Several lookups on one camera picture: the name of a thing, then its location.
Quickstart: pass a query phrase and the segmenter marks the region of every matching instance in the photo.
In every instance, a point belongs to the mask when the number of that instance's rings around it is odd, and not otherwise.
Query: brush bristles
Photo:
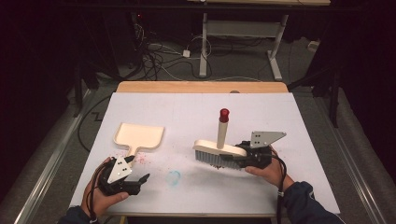
[[[208,163],[214,167],[227,167],[235,170],[240,170],[241,168],[234,161],[224,161],[218,155],[213,155],[207,152],[195,150],[195,159]]]

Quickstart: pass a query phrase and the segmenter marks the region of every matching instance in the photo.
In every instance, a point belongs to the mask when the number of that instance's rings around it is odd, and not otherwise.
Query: table surface
[[[126,153],[113,142],[116,130],[126,122],[162,126],[165,132],[158,148],[139,151],[128,177],[136,180],[150,173],[148,182],[137,196],[111,206],[109,215],[274,217],[276,187],[244,171],[216,169],[195,160],[193,142],[215,141],[223,107],[231,112],[226,144],[249,140],[252,131],[287,133],[273,147],[287,164],[290,176],[313,185],[317,200],[327,210],[339,213],[294,97],[283,83],[264,82],[121,83],[70,205],[80,203],[93,171],[105,157]]]
[[[210,81],[126,81],[121,82],[117,92],[161,93],[269,93],[288,92],[283,82],[210,82]]]
[[[207,3],[243,3],[243,4],[268,4],[268,5],[304,5],[328,6],[330,0],[206,0]]]

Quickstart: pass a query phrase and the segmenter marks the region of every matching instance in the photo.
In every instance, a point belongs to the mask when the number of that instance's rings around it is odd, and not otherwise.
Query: person
[[[84,190],[84,196],[81,201],[81,206],[70,207],[67,210],[66,215],[64,217],[61,217],[61,219],[58,221],[58,224],[98,223],[98,222],[94,222],[97,221],[96,219],[91,220],[91,212],[89,210],[89,206],[87,205],[87,201],[88,201],[87,198],[89,199],[90,191],[92,189],[92,184],[93,184],[93,177]],[[106,196],[101,190],[95,188],[93,190],[93,211],[97,217],[101,217],[102,215],[105,214],[108,207],[110,207],[113,204],[122,202],[128,197],[129,194],[127,192],[120,192],[115,195]]]
[[[247,166],[245,171],[263,177],[267,182],[280,187],[282,167],[278,160],[272,158],[272,162],[260,169]],[[288,218],[295,224],[342,224],[345,223],[337,215],[327,211],[314,198],[313,187],[307,182],[294,182],[289,175],[283,181],[283,205],[286,207]]]
[[[272,158],[270,163],[264,169],[248,166],[245,171],[252,175],[263,177],[272,185],[280,187],[282,178],[282,167],[278,160]],[[64,217],[60,219],[59,224],[85,224],[90,223],[90,211],[87,205],[92,188],[92,180],[88,183],[84,191],[81,206],[71,207],[67,210]],[[115,203],[119,203],[128,198],[127,192],[121,192],[112,196],[106,196],[99,189],[94,189],[93,193],[93,211],[100,217],[107,208]],[[291,223],[295,224],[343,224],[344,221],[337,215],[327,211],[313,197],[313,187],[307,182],[295,182],[289,175],[286,175],[283,181],[283,205],[287,209],[288,217]]]

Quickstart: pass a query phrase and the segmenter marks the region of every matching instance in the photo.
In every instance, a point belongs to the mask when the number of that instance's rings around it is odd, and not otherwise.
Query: metal bracket
[[[119,179],[128,176],[132,172],[128,162],[121,156],[119,156],[114,164],[113,170],[108,177],[107,183],[111,184]]]
[[[250,147],[268,147],[275,141],[286,136],[281,132],[252,132],[250,137]]]

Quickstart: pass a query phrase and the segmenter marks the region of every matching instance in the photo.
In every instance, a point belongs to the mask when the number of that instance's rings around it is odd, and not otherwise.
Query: jacket sleeve
[[[66,216],[59,219],[58,224],[87,224],[90,223],[90,218],[82,211],[80,206],[70,207]]]
[[[289,220],[293,224],[344,224],[340,217],[326,211],[315,200],[313,188],[306,182],[295,182],[285,191],[284,195],[283,203],[287,208]]]

